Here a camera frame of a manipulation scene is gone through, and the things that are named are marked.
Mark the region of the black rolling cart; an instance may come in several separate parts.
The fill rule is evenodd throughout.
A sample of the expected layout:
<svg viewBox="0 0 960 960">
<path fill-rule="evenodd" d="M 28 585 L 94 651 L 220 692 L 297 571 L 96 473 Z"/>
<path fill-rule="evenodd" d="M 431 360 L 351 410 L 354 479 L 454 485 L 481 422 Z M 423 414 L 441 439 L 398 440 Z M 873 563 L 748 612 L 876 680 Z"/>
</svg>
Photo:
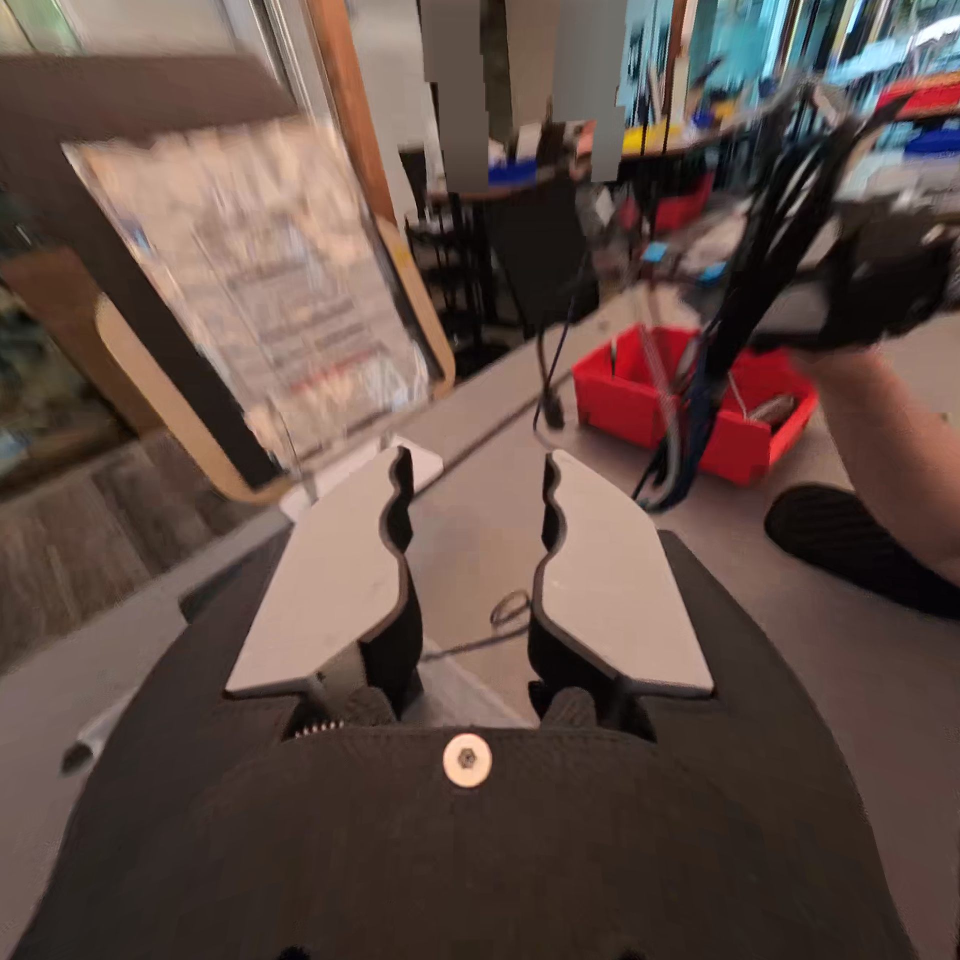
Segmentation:
<svg viewBox="0 0 960 960">
<path fill-rule="evenodd" d="M 483 321 L 469 221 L 456 201 L 427 190 L 414 199 L 415 218 L 404 223 L 414 265 L 454 353 L 477 352 L 484 345 Z"/>
</svg>

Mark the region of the yellow storage bin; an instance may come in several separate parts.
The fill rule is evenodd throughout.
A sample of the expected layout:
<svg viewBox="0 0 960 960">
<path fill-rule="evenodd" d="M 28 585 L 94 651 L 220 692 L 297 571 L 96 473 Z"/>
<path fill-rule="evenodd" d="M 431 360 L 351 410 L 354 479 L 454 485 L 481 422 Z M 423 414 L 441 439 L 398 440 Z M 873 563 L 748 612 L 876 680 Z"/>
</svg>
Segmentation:
<svg viewBox="0 0 960 960">
<path fill-rule="evenodd" d="M 621 159 L 634 160 L 682 153 L 687 147 L 684 128 L 680 125 L 660 122 L 646 126 L 633 126 L 623 135 Z"/>
</svg>

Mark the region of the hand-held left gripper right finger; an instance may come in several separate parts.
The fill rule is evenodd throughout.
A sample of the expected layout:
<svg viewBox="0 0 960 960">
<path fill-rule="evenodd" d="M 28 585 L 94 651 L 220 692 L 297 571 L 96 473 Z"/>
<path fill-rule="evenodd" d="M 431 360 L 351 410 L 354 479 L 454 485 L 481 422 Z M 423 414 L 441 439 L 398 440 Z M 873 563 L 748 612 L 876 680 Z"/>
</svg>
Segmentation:
<svg viewBox="0 0 960 960">
<path fill-rule="evenodd" d="M 569 452 L 545 455 L 532 627 L 606 681 L 709 698 L 714 678 L 654 521 Z"/>
</svg>

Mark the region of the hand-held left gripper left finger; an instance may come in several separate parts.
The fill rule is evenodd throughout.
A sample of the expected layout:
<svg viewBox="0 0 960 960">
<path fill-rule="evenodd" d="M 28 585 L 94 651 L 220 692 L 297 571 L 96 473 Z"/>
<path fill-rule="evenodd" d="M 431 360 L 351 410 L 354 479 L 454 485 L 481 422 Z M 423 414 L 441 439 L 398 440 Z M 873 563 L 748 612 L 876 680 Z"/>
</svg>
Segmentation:
<svg viewBox="0 0 960 960">
<path fill-rule="evenodd" d="M 416 696 L 421 605 L 413 539 L 412 454 L 394 446 L 334 486 L 294 523 L 226 679 L 230 699 L 294 696 L 340 714 L 380 690 L 395 714 Z"/>
</svg>

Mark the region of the laminated instruction sheet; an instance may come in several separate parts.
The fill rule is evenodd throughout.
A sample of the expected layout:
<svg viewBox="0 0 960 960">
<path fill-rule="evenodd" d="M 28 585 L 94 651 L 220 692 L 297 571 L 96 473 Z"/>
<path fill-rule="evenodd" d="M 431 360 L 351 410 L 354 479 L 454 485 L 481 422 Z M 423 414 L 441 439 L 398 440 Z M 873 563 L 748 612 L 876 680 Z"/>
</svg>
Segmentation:
<svg viewBox="0 0 960 960">
<path fill-rule="evenodd" d="M 345 145 L 308 117 L 61 150 L 284 468 L 429 400 Z"/>
</svg>

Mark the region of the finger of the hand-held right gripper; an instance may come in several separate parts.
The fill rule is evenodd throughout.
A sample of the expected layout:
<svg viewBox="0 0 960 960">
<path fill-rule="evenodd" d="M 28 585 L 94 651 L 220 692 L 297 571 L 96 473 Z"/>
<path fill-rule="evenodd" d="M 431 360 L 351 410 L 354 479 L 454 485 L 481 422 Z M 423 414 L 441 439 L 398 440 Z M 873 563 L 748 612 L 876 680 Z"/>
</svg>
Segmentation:
<svg viewBox="0 0 960 960">
<path fill-rule="evenodd" d="M 788 287 L 763 315 L 756 335 L 815 335 L 830 312 L 830 300 L 822 287 Z"/>
</svg>

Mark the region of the black mesh office chair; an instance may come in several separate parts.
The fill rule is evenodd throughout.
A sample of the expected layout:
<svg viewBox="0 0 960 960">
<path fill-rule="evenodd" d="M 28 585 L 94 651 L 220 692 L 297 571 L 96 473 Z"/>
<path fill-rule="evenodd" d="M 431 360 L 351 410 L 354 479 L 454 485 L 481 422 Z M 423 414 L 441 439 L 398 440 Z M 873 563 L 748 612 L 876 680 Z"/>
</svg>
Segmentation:
<svg viewBox="0 0 960 960">
<path fill-rule="evenodd" d="M 787 555 L 922 615 L 959 619 L 959 588 L 923 565 L 852 492 L 824 484 L 786 488 L 763 521 Z"/>
</svg>

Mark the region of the red plastic bin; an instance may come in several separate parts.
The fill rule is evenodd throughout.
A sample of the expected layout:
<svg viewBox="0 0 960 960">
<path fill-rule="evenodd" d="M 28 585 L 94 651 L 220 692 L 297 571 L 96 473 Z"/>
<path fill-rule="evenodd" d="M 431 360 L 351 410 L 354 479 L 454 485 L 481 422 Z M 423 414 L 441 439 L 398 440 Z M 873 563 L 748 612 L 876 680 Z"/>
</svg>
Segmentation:
<svg viewBox="0 0 960 960">
<path fill-rule="evenodd" d="M 583 356 L 572 368 L 579 422 L 652 450 L 665 424 L 635 325 Z M 765 477 L 792 450 L 819 404 L 812 382 L 784 351 L 741 354 L 700 464 L 738 487 Z"/>
</svg>

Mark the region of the red storage bin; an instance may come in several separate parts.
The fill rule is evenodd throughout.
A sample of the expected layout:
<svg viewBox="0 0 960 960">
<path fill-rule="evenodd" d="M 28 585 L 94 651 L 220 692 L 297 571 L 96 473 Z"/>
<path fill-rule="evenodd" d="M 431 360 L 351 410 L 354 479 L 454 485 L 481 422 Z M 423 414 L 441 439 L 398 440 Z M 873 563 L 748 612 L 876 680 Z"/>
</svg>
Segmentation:
<svg viewBox="0 0 960 960">
<path fill-rule="evenodd" d="M 714 182 L 713 170 L 684 174 L 676 191 L 654 196 L 657 190 L 653 181 L 635 178 L 626 184 L 625 193 L 618 199 L 614 221 L 628 232 L 653 227 L 654 235 L 684 229 L 701 216 Z"/>
</svg>

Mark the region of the clear plastic bin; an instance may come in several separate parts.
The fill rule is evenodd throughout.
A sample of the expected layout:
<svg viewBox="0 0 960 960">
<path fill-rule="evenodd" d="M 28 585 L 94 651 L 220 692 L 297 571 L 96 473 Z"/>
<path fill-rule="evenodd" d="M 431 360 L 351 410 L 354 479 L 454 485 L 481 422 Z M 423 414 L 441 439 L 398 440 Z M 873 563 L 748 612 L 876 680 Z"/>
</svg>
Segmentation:
<svg viewBox="0 0 960 960">
<path fill-rule="evenodd" d="M 409 694 L 400 713 L 404 723 L 419 727 L 532 726 L 531 721 L 445 651 L 428 649 L 417 666 L 417 677 L 418 687 Z M 61 777 L 87 772 L 96 764 L 137 694 L 138 687 L 127 690 L 79 729 L 62 754 L 58 768 Z"/>
</svg>

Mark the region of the person's right forearm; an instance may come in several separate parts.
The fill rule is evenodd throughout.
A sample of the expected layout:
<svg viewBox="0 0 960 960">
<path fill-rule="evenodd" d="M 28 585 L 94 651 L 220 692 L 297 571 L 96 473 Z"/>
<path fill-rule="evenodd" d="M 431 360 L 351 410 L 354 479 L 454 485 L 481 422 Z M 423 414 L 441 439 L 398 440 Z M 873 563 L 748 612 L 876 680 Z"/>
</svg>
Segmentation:
<svg viewBox="0 0 960 960">
<path fill-rule="evenodd" d="M 959 439 L 876 347 L 792 350 L 854 492 L 924 567 L 959 585 Z"/>
</svg>

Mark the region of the wooden support post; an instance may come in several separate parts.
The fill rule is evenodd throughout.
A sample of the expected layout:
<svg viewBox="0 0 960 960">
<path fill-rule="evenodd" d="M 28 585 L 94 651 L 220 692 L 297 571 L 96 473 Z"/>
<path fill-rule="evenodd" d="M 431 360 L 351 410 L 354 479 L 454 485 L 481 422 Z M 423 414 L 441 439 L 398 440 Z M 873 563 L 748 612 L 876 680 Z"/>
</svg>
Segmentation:
<svg viewBox="0 0 960 960">
<path fill-rule="evenodd" d="M 372 212 L 395 226 L 394 204 L 346 2 L 306 1 L 305 4 L 332 97 L 332 109 L 353 169 Z"/>
</svg>

